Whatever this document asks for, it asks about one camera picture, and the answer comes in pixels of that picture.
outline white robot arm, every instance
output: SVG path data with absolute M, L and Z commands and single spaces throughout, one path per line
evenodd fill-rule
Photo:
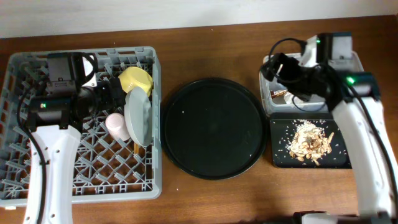
M 302 47 L 300 61 L 282 53 L 271 58 L 275 47 L 286 40 Z M 352 38 L 348 33 L 318 34 L 307 41 L 288 38 L 273 46 L 271 59 L 260 71 L 270 81 L 276 78 L 302 100 L 309 100 L 312 94 L 325 98 L 344 137 L 354 170 L 359 217 L 387 217 L 387 223 L 391 223 L 398 206 L 397 162 L 386 133 L 376 81 L 370 73 L 352 72 L 351 57 Z M 309 213 L 301 222 L 327 224 L 338 223 L 340 219 Z
M 30 137 L 32 154 L 26 224 L 73 223 L 72 182 L 83 118 L 125 104 L 118 78 L 96 82 L 94 55 L 49 54 L 47 63 L 49 77 L 43 77 L 44 84 L 30 99 L 25 124 L 17 115 Z M 40 89 L 43 92 L 45 85 L 50 94 L 44 96 Z M 17 114 L 28 92 L 20 99 Z

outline gray dish rack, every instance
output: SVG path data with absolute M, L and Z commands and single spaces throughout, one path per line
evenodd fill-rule
M 100 111 L 85 118 L 77 150 L 72 203 L 112 202 L 157 198 L 162 191 L 162 153 L 160 146 L 161 69 L 152 47 L 25 52 L 11 55 L 0 97 L 0 207 L 27 203 L 30 171 L 29 139 L 18 127 L 16 110 L 19 97 L 48 74 L 47 55 L 57 52 L 94 53 L 98 59 L 98 81 L 117 77 L 128 67 L 140 67 L 153 78 L 152 144 L 134 153 L 134 142 L 115 141 L 105 126 L 107 115 Z M 26 104 L 21 118 L 26 119 Z

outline yellow bowl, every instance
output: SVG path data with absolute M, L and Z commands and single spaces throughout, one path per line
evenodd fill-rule
M 143 69 L 138 67 L 128 67 L 119 76 L 122 84 L 122 89 L 126 93 L 129 93 L 135 87 L 141 87 L 147 96 L 150 96 L 152 90 L 153 80 L 152 77 Z

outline black cable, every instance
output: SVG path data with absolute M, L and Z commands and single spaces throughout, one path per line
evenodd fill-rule
M 23 130 L 23 132 L 26 133 L 27 137 L 30 139 L 30 141 L 32 141 L 33 145 L 35 146 L 37 153 L 40 157 L 40 165 L 42 166 L 42 192 L 41 192 L 41 198 L 40 198 L 40 208 L 39 208 L 39 214 L 37 216 L 37 223 L 41 224 L 42 223 L 42 219 L 43 219 L 43 215 L 44 215 L 44 204 L 45 204 L 45 191 L 46 191 L 46 186 L 47 186 L 47 171 L 46 171 L 46 162 L 44 159 L 44 155 L 42 150 L 40 149 L 39 144 L 37 143 L 36 139 L 33 137 L 32 133 L 29 131 L 29 129 L 27 129 L 21 121 L 21 108 L 22 108 L 22 103 L 24 101 L 24 99 L 26 98 L 26 96 L 28 95 L 28 93 L 36 86 L 36 84 L 38 84 L 41 81 L 44 81 L 45 79 L 47 79 L 48 77 L 43 77 L 41 78 L 39 81 L 37 81 L 35 84 L 33 84 L 32 86 L 30 86 L 25 92 L 24 94 L 21 96 L 21 99 L 19 100 L 18 103 L 18 107 L 17 107 L 17 122 L 19 127 Z
M 338 77 L 340 79 L 340 81 L 348 87 L 348 89 L 353 93 L 354 97 L 359 101 L 359 104 L 362 107 L 362 110 L 364 111 L 365 117 L 372 129 L 373 135 L 376 138 L 377 143 L 379 144 L 381 151 L 383 153 L 383 156 L 387 162 L 387 166 L 389 169 L 389 174 L 390 174 L 390 179 L 391 179 L 391 187 L 392 187 L 392 191 L 394 193 L 394 198 L 395 198 L 395 203 L 396 203 L 396 216 L 398 216 L 398 188 L 397 188 L 397 180 L 396 177 L 394 175 L 394 168 L 392 166 L 392 162 L 391 162 L 391 158 L 388 155 L 387 152 L 387 148 L 386 146 L 383 144 L 383 141 L 380 137 L 379 131 L 377 130 L 377 127 L 374 125 L 372 117 L 365 105 L 365 103 L 363 102 L 362 98 L 360 97 L 360 95 L 358 94 L 358 92 L 355 90 L 355 88 L 352 85 L 347 84 L 340 76 L 337 75 L 336 70 L 334 68 L 332 68 L 331 66 L 327 65 L 327 68 L 329 68 L 334 75 L 336 75 L 336 77 Z
M 326 100 L 325 100 L 325 102 L 322 104 L 322 106 L 319 107 L 318 109 L 316 109 L 316 110 L 311 110 L 311 111 L 307 111 L 307 110 L 303 110 L 303 109 L 299 108 L 299 107 L 296 105 L 296 103 L 294 102 L 294 98 L 296 98 L 296 96 L 293 96 L 293 98 L 292 98 L 292 103 L 293 103 L 293 105 L 294 105 L 297 109 L 299 109 L 300 111 L 303 111 L 303 112 L 309 112 L 309 113 L 311 113 L 311 112 L 318 112 L 318 111 L 322 110 L 322 109 L 326 106 Z
M 301 81 L 304 77 L 301 76 L 301 77 L 299 77 L 299 78 L 296 79 L 296 80 L 283 80 L 283 79 L 280 78 L 280 76 L 279 76 L 278 74 L 276 74 L 276 72 L 274 71 L 274 69 L 272 69 L 272 68 L 274 67 L 274 63 L 275 63 L 275 62 L 271 61 L 271 55 L 272 55 L 272 53 L 274 52 L 275 48 L 276 48 L 280 43 L 285 42 L 285 41 L 294 41 L 294 42 L 298 43 L 298 44 L 300 45 L 300 47 L 301 47 L 302 52 L 303 52 L 303 49 L 305 48 L 305 46 L 306 46 L 306 44 L 307 44 L 307 42 L 304 41 L 304 40 L 298 40 L 298 39 L 296 39 L 296 38 L 291 38 L 291 37 L 289 37 L 289 38 L 284 38 L 284 39 L 279 40 L 278 42 L 276 42 L 276 43 L 274 44 L 274 46 L 272 46 L 271 50 L 270 50 L 269 53 L 268 53 L 268 60 L 269 60 L 269 63 L 271 64 L 271 65 L 269 66 L 270 69 L 268 69 L 268 71 L 270 71 L 270 72 L 273 74 L 273 76 L 275 76 L 275 78 L 276 78 L 277 80 L 279 80 L 279 82 L 284 82 L 284 83 L 296 83 L 296 82 Z

